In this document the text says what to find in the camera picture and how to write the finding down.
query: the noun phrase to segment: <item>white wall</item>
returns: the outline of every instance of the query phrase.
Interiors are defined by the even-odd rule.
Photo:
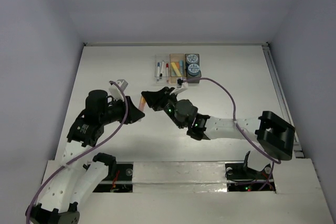
[[[0,6],[0,216],[18,224],[54,157],[82,42],[60,0]]]
[[[294,1],[64,0],[85,42],[265,42]]]
[[[299,0],[272,40],[300,142],[336,220],[336,0]]]

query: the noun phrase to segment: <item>red marker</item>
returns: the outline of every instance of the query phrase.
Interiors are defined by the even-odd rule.
[[[167,78],[167,82],[169,82],[169,64],[166,64],[166,78]]]

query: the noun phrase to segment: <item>screw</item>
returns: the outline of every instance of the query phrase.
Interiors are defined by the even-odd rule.
[[[232,169],[232,167],[228,167],[228,168],[226,168],[226,174],[227,174],[227,175],[232,175],[232,174],[233,174],[233,169]]]
[[[133,170],[132,169],[129,168],[129,169],[126,170],[126,175],[127,176],[132,176],[132,174],[133,174]]]
[[[265,167],[265,173],[270,174],[271,173],[271,168],[270,167]]]

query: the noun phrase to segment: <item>white table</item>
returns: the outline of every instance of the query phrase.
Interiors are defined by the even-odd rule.
[[[281,116],[269,69],[261,46],[146,46],[85,47],[73,87],[55,161],[63,154],[66,135],[85,98],[94,89],[108,89],[109,80],[126,79],[137,106],[141,91],[156,91],[154,55],[198,53],[202,76],[225,86],[237,103],[238,118],[252,118],[263,110]],[[201,81],[178,95],[190,99],[202,114],[232,118],[232,104],[216,85]],[[195,141],[179,130],[164,112],[145,108],[141,122],[126,125],[98,149],[118,162],[200,162],[242,160],[249,144],[244,140]],[[118,123],[105,127],[104,139]],[[332,223],[327,204],[309,159],[293,159],[276,166],[277,194],[181,193],[147,190],[138,193],[93,194],[81,212],[81,224],[92,223]]]

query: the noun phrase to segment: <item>robotic arm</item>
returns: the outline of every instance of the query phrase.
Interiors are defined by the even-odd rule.
[[[116,83],[121,91],[128,85],[125,80]],[[79,210],[96,186],[107,176],[114,178],[117,164],[114,156],[98,153],[88,165],[89,160],[85,155],[96,147],[105,125],[123,121],[126,104],[128,112],[124,124],[134,123],[145,115],[134,106],[130,97],[125,96],[124,99],[116,86],[111,86],[109,90],[111,95],[104,90],[89,92],[85,109],[78,115],[67,135],[62,167],[55,172],[57,175],[48,184],[37,204],[26,212],[32,223],[77,223]]]
[[[257,141],[269,157],[279,161],[291,160],[295,136],[295,128],[291,124],[270,111],[264,111],[258,118],[236,121],[199,114],[198,108],[191,101],[177,100],[177,94],[187,87],[187,82],[178,80],[176,89],[164,87],[157,92],[143,91],[141,94],[150,108],[154,111],[163,110],[178,128],[187,128],[186,134],[193,139],[245,139],[240,128],[248,138]],[[265,164],[253,166],[254,169],[256,167],[260,170]]]

